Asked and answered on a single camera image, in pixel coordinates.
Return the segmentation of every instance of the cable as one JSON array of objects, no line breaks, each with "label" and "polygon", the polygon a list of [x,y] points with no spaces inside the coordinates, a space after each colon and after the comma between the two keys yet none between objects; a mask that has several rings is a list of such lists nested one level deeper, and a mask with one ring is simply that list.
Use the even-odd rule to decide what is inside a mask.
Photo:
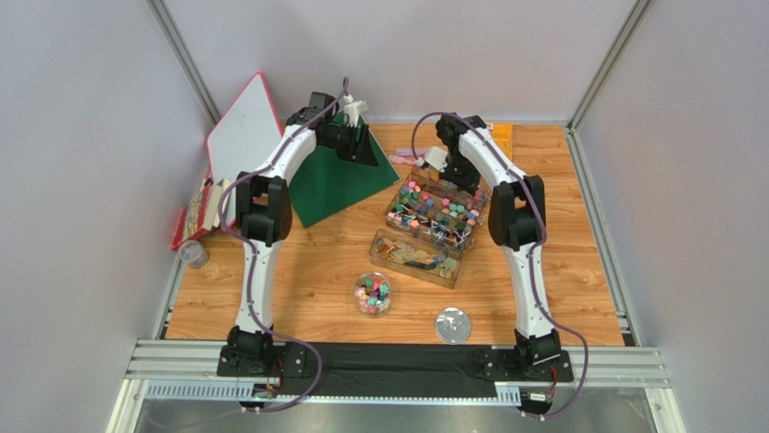
[{"label": "cable", "polygon": [[551,401],[555,401],[555,385],[558,384],[558,374],[555,372],[555,369],[552,368],[552,365],[550,366],[550,373],[552,374],[552,386],[549,391],[545,391],[544,393],[550,394]]},{"label": "cable", "polygon": [[[256,259],[259,256],[259,249],[256,248],[256,245],[253,242],[251,242],[250,239],[248,239],[248,238],[246,238],[244,236],[241,236],[240,234],[236,233],[235,230],[233,230],[232,227],[229,226],[229,224],[226,222],[227,220],[225,219],[224,208],[222,207],[222,204],[227,200],[227,198],[232,194],[232,191],[235,188],[237,188],[238,185],[240,185],[242,183],[245,183],[245,182],[253,179],[254,177],[259,176],[260,174],[262,174],[262,173],[264,173],[266,171],[269,171],[270,169],[274,168],[274,164],[280,159],[281,155],[283,155],[283,152],[285,152],[286,148],[288,148],[288,145],[291,142],[293,142],[293,140],[297,136],[299,136],[299,134],[301,134],[305,129],[307,129],[307,127],[309,125],[313,124],[316,120],[318,120],[318,119],[322,118],[324,115],[326,115],[326,113],[328,113],[332,108],[338,107],[339,101],[342,99],[342,97],[349,95],[349,93],[347,92],[347,86],[349,85],[349,81],[350,80],[349,80],[348,77],[344,77],[344,79],[342,79],[342,91],[339,93],[337,98],[334,99],[334,101],[331,104],[326,106],[326,108],[324,108],[322,111],[320,111],[320,113],[317,113],[307,123],[303,124],[302,126],[299,127],[299,129],[297,129],[291,135],[289,135],[288,139],[283,141],[283,144],[281,144],[281,147],[278,149],[278,153],[275,154],[275,157],[271,161],[267,162],[266,166],[264,166],[263,168],[256,169],[256,170],[246,174],[245,176],[242,176],[238,180],[234,181],[229,187],[227,187],[224,190],[224,192],[222,193],[221,200],[219,201],[218,206],[217,206],[217,212],[218,212],[219,220],[222,221],[222,228],[224,228],[224,230],[227,233],[229,233],[230,235],[234,236],[236,239],[240,240],[241,242],[243,242],[245,244],[248,244],[248,246],[251,247],[252,254],[254,255],[254,257],[252,257],[252,259],[251,259],[251,266],[248,268],[248,271],[247,271],[248,274],[246,275],[246,300],[247,300],[247,303],[248,303],[248,311],[251,313],[251,318],[254,320],[256,325],[260,329],[262,329],[262,331],[264,331],[265,333],[270,334],[271,336],[277,336],[277,337],[282,338],[282,339],[284,339],[286,341],[290,341],[290,342],[292,342],[294,344],[304,346],[307,350],[311,351],[312,354],[315,355],[315,358],[318,360],[318,371],[315,373],[315,379],[312,381],[312,383],[307,388],[307,390],[305,390],[302,394],[300,394],[298,397],[296,397],[295,399],[293,399],[291,401],[288,401],[288,402],[286,402],[286,403],[284,403],[284,404],[282,404],[280,406],[277,406],[277,407],[260,409],[258,411],[258,413],[270,413],[270,412],[277,412],[277,411],[280,411],[280,410],[287,410],[287,409],[292,408],[292,407],[296,406],[297,404],[299,404],[305,397],[310,395],[310,393],[315,389],[316,386],[318,386],[318,381],[320,380],[320,374],[322,373],[322,370],[323,370],[323,360],[320,357],[320,353],[318,352],[318,349],[316,349],[313,345],[311,345],[311,344],[309,344],[307,342],[301,341],[298,338],[294,338],[292,336],[286,336],[285,334],[281,334],[280,332],[273,331],[269,327],[266,327],[259,320],[259,317],[256,315],[256,311],[254,311],[254,302],[253,302],[253,297],[252,297],[252,293],[251,293],[251,285],[252,285],[252,281],[254,279],[254,271],[255,271],[256,262],[258,262]],[[198,426],[202,426],[202,425],[207,424],[210,421],[213,421],[215,419],[222,419],[222,418],[228,417],[230,415],[235,415],[237,413],[243,413],[243,410],[242,409],[231,410],[229,412],[223,412],[223,413],[220,413],[220,414],[215,415],[213,417],[210,417],[208,419],[204,419],[202,421],[197,421],[197,422],[193,422],[193,423],[190,423],[190,424],[176,425],[176,426],[168,425],[168,424],[162,424],[160,422],[157,422],[157,421],[155,421],[150,416],[149,413],[147,413],[144,417],[147,419],[147,421],[150,422],[150,424],[152,424],[153,426],[155,426],[157,428],[181,430],[181,429],[185,429],[185,428],[195,428],[195,427],[198,427]]]},{"label": "cable", "polygon": [[495,146],[491,145],[491,143],[489,143],[486,140],[486,138],[475,128],[475,126],[470,124],[467,120],[465,120],[464,118],[460,117],[456,113],[448,113],[448,112],[444,112],[444,111],[434,111],[432,113],[428,113],[428,114],[422,116],[422,118],[419,119],[419,121],[414,126],[414,129],[413,129],[413,132],[412,132],[412,153],[414,155],[414,159],[415,160],[418,158],[416,156],[416,148],[414,147],[414,140],[416,138],[417,129],[419,129],[419,126],[422,124],[422,122],[424,122],[429,117],[433,117],[435,115],[447,115],[449,117],[453,117],[453,118],[459,120],[463,125],[465,125],[467,127],[467,129],[470,132],[472,132],[478,138],[478,140],[481,141],[482,145],[485,145],[487,147],[487,149],[489,151],[491,151],[491,153],[496,158],[497,162],[499,162],[500,165],[505,167],[505,170],[507,171],[507,174],[513,176],[513,178],[515,178],[515,180],[517,180],[518,183],[521,185],[521,187],[523,189],[523,193],[526,196],[526,199],[528,200],[529,204],[532,207],[532,211],[534,213],[534,218],[537,220],[537,225],[540,227],[540,230],[542,231],[542,240],[537,241],[534,244],[532,244],[532,246],[529,247],[529,251],[526,254],[528,259],[529,259],[529,277],[532,280],[532,292],[533,292],[533,295],[534,295],[534,301],[536,302],[536,306],[540,310],[542,315],[554,327],[574,335],[582,343],[582,347],[585,350],[585,360],[584,360],[583,365],[582,365],[582,375],[579,377],[579,384],[577,385],[577,391],[574,393],[574,395],[571,397],[571,399],[566,403],[566,405],[563,406],[562,408],[556,410],[555,412],[553,412],[551,414],[548,414],[548,415],[544,415],[544,416],[542,416],[542,415],[534,415],[534,414],[531,414],[531,413],[526,413],[526,416],[528,416],[530,418],[533,418],[533,419],[545,420],[545,419],[555,419],[555,418],[558,418],[559,416],[561,416],[564,413],[566,413],[566,411],[569,410],[569,408],[571,408],[571,406],[577,400],[579,395],[582,393],[582,387],[585,385],[585,381],[588,378],[588,340],[586,340],[585,337],[582,336],[582,334],[580,334],[576,330],[571,329],[570,327],[567,327],[565,325],[562,325],[562,324],[558,323],[554,318],[552,318],[550,313],[542,306],[542,301],[540,300],[540,295],[539,295],[539,293],[537,293],[536,279],[534,277],[534,255],[533,255],[533,251],[534,251],[534,248],[541,247],[547,241],[547,229],[545,228],[544,220],[542,220],[542,215],[540,214],[540,209],[537,208],[537,205],[534,202],[534,199],[532,197],[532,192],[529,190],[529,187],[528,187],[528,185],[526,185],[526,182],[523,181],[523,178],[520,175],[518,175],[518,173],[513,171],[510,168],[509,165],[507,165],[507,163],[505,162],[505,159],[499,154],[499,152],[496,151]]}]

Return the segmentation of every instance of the clear plastic cup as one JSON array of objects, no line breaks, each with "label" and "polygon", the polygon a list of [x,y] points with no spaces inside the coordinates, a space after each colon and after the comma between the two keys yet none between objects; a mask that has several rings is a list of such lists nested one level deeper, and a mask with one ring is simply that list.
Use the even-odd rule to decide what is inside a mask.
[{"label": "clear plastic cup", "polygon": [[202,268],[208,261],[208,254],[198,241],[187,241],[179,247],[179,258],[192,269]]},{"label": "clear plastic cup", "polygon": [[358,309],[369,318],[382,317],[389,311],[392,296],[392,284],[379,272],[364,273],[357,278],[353,287]]}]

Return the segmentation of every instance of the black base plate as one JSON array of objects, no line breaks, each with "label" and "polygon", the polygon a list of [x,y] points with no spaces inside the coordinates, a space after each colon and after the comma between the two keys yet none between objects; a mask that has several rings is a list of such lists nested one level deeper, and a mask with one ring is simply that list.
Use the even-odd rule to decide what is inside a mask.
[{"label": "black base plate", "polygon": [[[274,347],[273,364],[281,360],[282,375],[286,377],[302,377],[304,359],[307,350],[300,345],[276,345]],[[233,354],[229,346],[222,347],[219,353],[217,376],[219,377],[265,377],[273,371],[273,364],[263,365],[246,356]]]},{"label": "black base plate", "polygon": [[558,382],[574,382],[569,352],[561,351],[554,359],[537,364],[525,372],[519,371],[513,349],[483,349],[483,369],[486,380],[491,382],[552,382],[550,367],[555,369]]}]

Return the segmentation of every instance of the orange box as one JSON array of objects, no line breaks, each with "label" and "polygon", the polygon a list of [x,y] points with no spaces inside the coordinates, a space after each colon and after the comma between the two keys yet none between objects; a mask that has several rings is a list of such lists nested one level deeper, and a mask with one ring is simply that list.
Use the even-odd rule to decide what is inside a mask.
[{"label": "orange box", "polygon": [[498,124],[487,123],[489,130],[491,130],[491,138],[494,139],[496,145],[502,149],[502,152],[513,160],[513,124]]}]

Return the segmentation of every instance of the clear plastic organizer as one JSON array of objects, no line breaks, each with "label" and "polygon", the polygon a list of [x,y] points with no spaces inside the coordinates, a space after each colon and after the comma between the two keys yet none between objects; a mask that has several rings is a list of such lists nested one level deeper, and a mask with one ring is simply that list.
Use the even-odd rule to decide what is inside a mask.
[{"label": "clear plastic organizer", "polygon": [[462,252],[426,243],[413,235],[377,230],[368,250],[371,263],[419,278],[420,280],[454,288],[459,278]]},{"label": "clear plastic organizer", "polygon": [[481,188],[471,196],[449,185],[410,174],[387,208],[385,222],[437,247],[468,249],[474,229],[483,223],[488,194]]},{"label": "clear plastic organizer", "polygon": [[456,191],[459,194],[464,195],[467,198],[473,198],[477,208],[482,208],[486,204],[486,200],[488,199],[488,195],[490,193],[490,189],[488,185],[486,184],[486,181],[481,179],[480,185],[475,193],[475,195],[471,195],[467,193],[466,191],[460,189],[457,185],[455,185],[452,182],[449,182],[448,180],[443,180],[440,178],[440,173],[438,173],[437,170],[432,168],[431,166],[426,167],[420,167],[418,165],[414,165],[412,167],[412,173],[415,174],[421,178],[432,180],[433,183],[441,185],[443,188]]}]

